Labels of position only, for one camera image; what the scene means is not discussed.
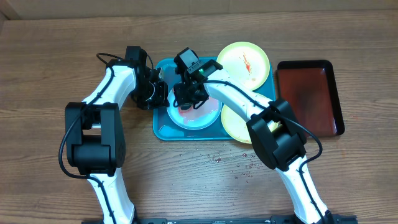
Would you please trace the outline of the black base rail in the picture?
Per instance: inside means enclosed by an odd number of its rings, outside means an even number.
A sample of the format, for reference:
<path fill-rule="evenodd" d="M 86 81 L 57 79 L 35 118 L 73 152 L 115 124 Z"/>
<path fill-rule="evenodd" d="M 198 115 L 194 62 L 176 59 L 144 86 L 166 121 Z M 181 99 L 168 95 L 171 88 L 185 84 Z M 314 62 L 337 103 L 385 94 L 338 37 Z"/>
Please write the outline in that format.
<path fill-rule="evenodd" d="M 83 221 L 82 224 L 99 224 L 102 221 Z M 303 223 L 295 215 L 273 215 L 269 218 L 233 218 L 233 219 L 183 219 L 167 220 L 166 218 L 142 218 L 134 224 L 294 224 Z M 356 216 L 332 215 L 325 223 L 358 224 Z"/>

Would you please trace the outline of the red green sponge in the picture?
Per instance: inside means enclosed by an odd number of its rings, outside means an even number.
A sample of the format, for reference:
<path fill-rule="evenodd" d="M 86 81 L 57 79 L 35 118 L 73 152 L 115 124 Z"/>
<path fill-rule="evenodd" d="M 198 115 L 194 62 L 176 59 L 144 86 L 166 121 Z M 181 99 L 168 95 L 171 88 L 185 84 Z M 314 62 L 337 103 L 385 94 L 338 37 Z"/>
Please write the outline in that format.
<path fill-rule="evenodd" d="M 187 114 L 189 112 L 191 112 L 191 110 L 193 109 L 193 106 L 180 106 L 178 107 L 178 113 L 182 116 L 184 114 Z"/>

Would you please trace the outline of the black tray with water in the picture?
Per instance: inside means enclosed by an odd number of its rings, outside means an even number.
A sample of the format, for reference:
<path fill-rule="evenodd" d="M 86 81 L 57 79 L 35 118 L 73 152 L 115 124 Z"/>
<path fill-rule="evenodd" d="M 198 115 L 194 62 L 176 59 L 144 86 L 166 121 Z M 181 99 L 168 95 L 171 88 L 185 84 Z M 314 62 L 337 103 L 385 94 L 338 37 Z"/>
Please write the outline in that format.
<path fill-rule="evenodd" d="M 276 74 L 278 95 L 289 102 L 299 124 L 318 137 L 340 136 L 345 132 L 330 61 L 282 61 Z"/>

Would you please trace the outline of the teal plastic tray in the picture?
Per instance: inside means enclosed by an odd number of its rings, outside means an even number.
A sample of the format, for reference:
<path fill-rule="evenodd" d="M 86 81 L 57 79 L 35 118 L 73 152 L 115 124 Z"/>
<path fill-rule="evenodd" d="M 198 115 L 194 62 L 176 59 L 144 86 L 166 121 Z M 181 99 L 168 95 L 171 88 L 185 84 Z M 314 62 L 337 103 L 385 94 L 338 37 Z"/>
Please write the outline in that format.
<path fill-rule="evenodd" d="M 198 120 L 188 120 L 180 115 L 178 109 L 173 107 L 174 93 L 172 87 L 181 81 L 175 73 L 176 64 L 173 58 L 165 58 L 157 65 L 164 72 L 164 81 L 168 84 L 170 101 L 169 107 L 154 110 L 153 131 L 164 141 L 210 141 L 229 140 L 231 136 L 224 130 L 221 122 L 223 104 L 209 99 L 204 107 L 208 108 L 206 114 Z"/>

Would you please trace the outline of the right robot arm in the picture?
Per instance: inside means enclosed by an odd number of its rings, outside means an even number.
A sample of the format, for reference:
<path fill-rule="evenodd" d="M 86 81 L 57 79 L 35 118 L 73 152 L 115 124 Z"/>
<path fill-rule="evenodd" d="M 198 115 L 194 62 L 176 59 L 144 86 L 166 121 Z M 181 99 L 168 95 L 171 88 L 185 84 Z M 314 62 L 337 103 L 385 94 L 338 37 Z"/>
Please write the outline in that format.
<path fill-rule="evenodd" d="M 257 157 L 276 170 L 302 223 L 332 223 L 332 214 L 319 197 L 310 176 L 305 134 L 285 100 L 267 100 L 230 77 L 215 60 L 174 60 L 181 83 L 174 86 L 174 106 L 197 108 L 208 98 L 228 106 L 246 123 Z"/>

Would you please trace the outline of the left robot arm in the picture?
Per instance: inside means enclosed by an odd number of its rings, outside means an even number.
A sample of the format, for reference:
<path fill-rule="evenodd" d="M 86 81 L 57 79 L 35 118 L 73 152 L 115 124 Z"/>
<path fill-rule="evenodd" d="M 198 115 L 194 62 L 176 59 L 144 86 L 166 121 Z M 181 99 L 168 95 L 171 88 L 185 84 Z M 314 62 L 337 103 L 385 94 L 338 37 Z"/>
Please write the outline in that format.
<path fill-rule="evenodd" d="M 122 175 L 126 141 L 120 110 L 128 97 L 137 107 L 153 110 L 168 105 L 162 70 L 146 61 L 112 59 L 104 78 L 81 102 L 65 108 L 65 135 L 58 158 L 67 157 L 87 180 L 103 211 L 102 223 L 134 223 L 136 210 Z"/>

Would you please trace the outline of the light blue plate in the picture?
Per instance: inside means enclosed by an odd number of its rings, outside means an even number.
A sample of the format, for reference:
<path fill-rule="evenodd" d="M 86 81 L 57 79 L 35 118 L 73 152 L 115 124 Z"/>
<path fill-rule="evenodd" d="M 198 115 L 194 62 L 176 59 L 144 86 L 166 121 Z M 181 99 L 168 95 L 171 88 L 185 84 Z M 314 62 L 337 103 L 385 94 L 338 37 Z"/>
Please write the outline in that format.
<path fill-rule="evenodd" d="M 181 107 L 174 107 L 175 101 L 174 91 L 170 90 L 168 95 L 170 106 L 167 113 L 171 120 L 183 129 L 199 130 L 204 129 L 213 124 L 221 113 L 222 103 L 209 97 L 199 109 L 193 109 L 191 106 L 188 110 L 182 110 Z"/>

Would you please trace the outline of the yellow plate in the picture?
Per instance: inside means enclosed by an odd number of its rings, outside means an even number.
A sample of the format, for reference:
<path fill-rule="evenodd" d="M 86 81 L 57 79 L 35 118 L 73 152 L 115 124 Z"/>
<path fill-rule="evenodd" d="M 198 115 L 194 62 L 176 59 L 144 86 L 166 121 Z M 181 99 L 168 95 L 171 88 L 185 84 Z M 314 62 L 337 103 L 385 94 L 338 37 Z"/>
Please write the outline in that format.
<path fill-rule="evenodd" d="M 250 90 L 257 90 L 268 79 L 271 65 L 267 54 L 250 42 L 235 42 L 227 45 L 216 61 L 231 77 Z"/>
<path fill-rule="evenodd" d="M 224 130 L 235 140 L 251 144 L 248 127 L 246 123 L 254 114 L 264 111 L 241 93 L 236 92 L 230 100 L 224 101 L 221 111 L 221 122 Z"/>

